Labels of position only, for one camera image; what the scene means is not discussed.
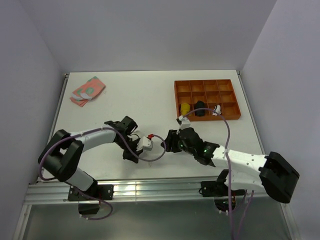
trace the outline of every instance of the wooden box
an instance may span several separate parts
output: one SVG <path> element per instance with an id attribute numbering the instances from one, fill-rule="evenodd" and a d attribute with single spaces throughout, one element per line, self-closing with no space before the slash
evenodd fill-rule
<path id="1" fill-rule="evenodd" d="M 221 115 L 226 120 L 236 120 L 241 116 L 230 79 L 174 81 L 174 94 L 177 117 L 181 115 L 181 104 L 189 104 L 190 110 L 193 110 L 197 101 L 204 102 L 205 107 L 210 109 L 220 105 Z M 193 112 L 188 119 L 193 122 L 222 120 L 219 116 L 213 116 L 211 111 L 205 111 L 205 116 L 196 116 Z"/>

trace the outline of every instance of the yellow object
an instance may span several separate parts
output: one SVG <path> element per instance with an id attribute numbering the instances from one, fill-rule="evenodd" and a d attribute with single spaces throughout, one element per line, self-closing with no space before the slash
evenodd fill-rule
<path id="1" fill-rule="evenodd" d="M 182 103 L 180 113 L 181 115 L 186 115 L 188 112 L 190 112 L 190 105 L 188 103 Z"/>

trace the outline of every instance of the orange and green cloth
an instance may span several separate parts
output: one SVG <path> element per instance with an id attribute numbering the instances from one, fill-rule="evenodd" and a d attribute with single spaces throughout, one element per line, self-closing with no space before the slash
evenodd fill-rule
<path id="1" fill-rule="evenodd" d="M 71 93 L 70 100 L 78 106 L 83 107 L 88 101 L 98 96 L 105 87 L 106 85 L 94 76 L 74 90 Z"/>

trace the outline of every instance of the white table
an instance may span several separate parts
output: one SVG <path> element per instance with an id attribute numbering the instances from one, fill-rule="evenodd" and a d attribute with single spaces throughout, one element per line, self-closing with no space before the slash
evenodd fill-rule
<path id="1" fill-rule="evenodd" d="M 69 99 L 71 92 L 90 78 L 97 76 L 106 88 L 92 102 L 79 107 Z M 121 121 L 129 116 L 146 134 L 158 134 L 164 139 L 168 130 L 178 129 L 174 81 L 231 79 L 241 111 L 238 120 L 229 120 L 231 138 L 229 148 L 261 154 L 262 150 L 248 105 L 235 70 L 194 71 L 125 71 L 73 72 L 67 81 L 54 132 L 98 128 L 104 122 Z M 208 142 L 225 145 L 227 128 L 223 121 L 192 122 L 199 136 Z M 154 158 L 163 151 L 155 140 L 152 152 L 143 153 Z M 79 167 L 97 180 L 133 180 L 156 178 L 187 178 L 217 176 L 221 169 L 199 164 L 190 155 L 166 153 L 156 162 L 138 164 L 122 159 L 123 150 L 115 143 L 104 144 L 84 152 Z M 51 174 L 44 171 L 46 178 Z"/>

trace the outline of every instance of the white wall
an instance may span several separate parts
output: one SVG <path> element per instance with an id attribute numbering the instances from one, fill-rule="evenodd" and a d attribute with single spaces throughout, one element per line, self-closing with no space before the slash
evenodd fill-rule
<path id="1" fill-rule="evenodd" d="M 278 0 L 242 72 L 266 151 L 300 173 L 290 205 L 304 240 L 320 236 L 319 13 L 319 0 Z"/>
<path id="2" fill-rule="evenodd" d="M 0 238 L 7 240 L 36 178 L 63 75 L 19 1 L 0 1 L 0 33 Z"/>
<path id="3" fill-rule="evenodd" d="M 241 70 L 276 0 L 20 0 L 65 71 Z"/>

